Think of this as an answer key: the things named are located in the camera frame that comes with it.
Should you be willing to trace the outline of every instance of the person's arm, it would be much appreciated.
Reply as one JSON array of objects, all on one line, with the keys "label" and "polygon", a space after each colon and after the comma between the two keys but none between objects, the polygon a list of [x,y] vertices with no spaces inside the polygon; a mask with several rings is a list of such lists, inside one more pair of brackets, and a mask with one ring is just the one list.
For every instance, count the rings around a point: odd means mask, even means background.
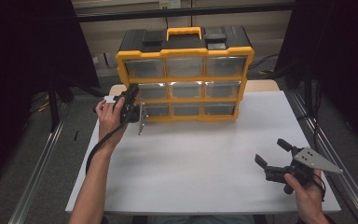
[{"label": "person's arm", "polygon": [[[113,104],[107,104],[106,101],[98,103],[95,111],[100,121],[100,141],[120,124],[120,111],[123,103],[123,98],[120,98],[115,107],[113,107]],[[127,125],[114,133],[95,153],[91,160],[89,171],[77,195],[69,223],[101,223],[110,158],[126,128]]]},{"label": "person's arm", "polygon": [[[317,176],[321,176],[321,170],[315,170]],[[313,179],[321,184],[321,179],[315,176]],[[313,183],[309,183],[304,188],[298,183],[297,179],[290,175],[284,175],[286,182],[296,192],[296,204],[298,215],[307,224],[324,224],[329,223],[322,211],[322,192]]]}]

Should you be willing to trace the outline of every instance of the yellow storage organizer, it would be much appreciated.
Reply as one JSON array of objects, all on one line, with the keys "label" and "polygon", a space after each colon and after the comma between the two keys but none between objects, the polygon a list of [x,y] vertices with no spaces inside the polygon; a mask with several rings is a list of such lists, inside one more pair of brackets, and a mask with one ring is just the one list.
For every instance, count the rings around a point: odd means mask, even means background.
[{"label": "yellow storage organizer", "polygon": [[228,120],[239,115],[254,54],[241,26],[129,30],[117,70],[126,87],[139,84],[147,121]]}]

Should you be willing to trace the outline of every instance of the wall outlet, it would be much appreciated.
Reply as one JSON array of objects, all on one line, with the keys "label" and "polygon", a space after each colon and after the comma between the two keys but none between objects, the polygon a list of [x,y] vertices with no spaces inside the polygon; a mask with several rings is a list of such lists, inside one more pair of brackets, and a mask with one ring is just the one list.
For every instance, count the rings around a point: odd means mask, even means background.
[{"label": "wall outlet", "polygon": [[181,8],[180,0],[159,0],[159,9]]},{"label": "wall outlet", "polygon": [[170,0],[159,0],[159,9],[170,8]]}]

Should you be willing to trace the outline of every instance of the person's hand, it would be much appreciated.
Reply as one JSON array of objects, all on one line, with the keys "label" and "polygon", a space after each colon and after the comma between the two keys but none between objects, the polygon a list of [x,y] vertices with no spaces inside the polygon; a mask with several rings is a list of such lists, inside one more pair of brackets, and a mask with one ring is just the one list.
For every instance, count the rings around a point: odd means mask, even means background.
[{"label": "person's hand", "polygon": [[[124,98],[121,97],[115,107],[113,107],[114,104],[107,103],[105,100],[98,103],[95,107],[95,111],[97,112],[98,119],[100,121],[99,141],[120,125],[120,112],[123,104]],[[103,143],[101,149],[112,153],[117,144],[120,142],[126,129],[127,125],[114,133],[106,142]]]},{"label": "person's hand", "polygon": [[[322,171],[315,170],[314,173],[321,176]],[[284,175],[284,179],[296,192],[298,215],[303,221],[308,224],[329,223],[322,211],[322,192],[313,182],[302,187],[297,179],[290,174]],[[321,180],[317,176],[313,179],[321,184]]]}]

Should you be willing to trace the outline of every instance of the wall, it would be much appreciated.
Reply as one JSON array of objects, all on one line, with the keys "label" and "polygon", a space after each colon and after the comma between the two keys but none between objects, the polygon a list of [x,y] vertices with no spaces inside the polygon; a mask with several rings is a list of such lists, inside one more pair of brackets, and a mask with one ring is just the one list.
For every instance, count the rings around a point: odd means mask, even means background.
[{"label": "wall", "polygon": [[[182,7],[229,7],[255,4],[283,3],[283,0],[182,0]],[[90,13],[118,13],[128,11],[159,9],[159,1],[156,0],[73,0],[77,15]],[[223,26],[243,25],[255,48],[255,61],[270,54],[279,53],[291,11],[254,12],[238,14],[222,14],[209,16],[174,17],[168,18],[169,27],[193,26]],[[81,27],[86,37],[89,51],[93,56],[99,55],[99,61],[103,60],[102,53],[108,54],[111,64],[115,65],[116,54],[121,40],[127,30],[130,29],[165,29],[164,18],[141,19],[130,21],[98,21],[83,22]],[[107,76],[109,73],[98,73],[99,76]]]}]

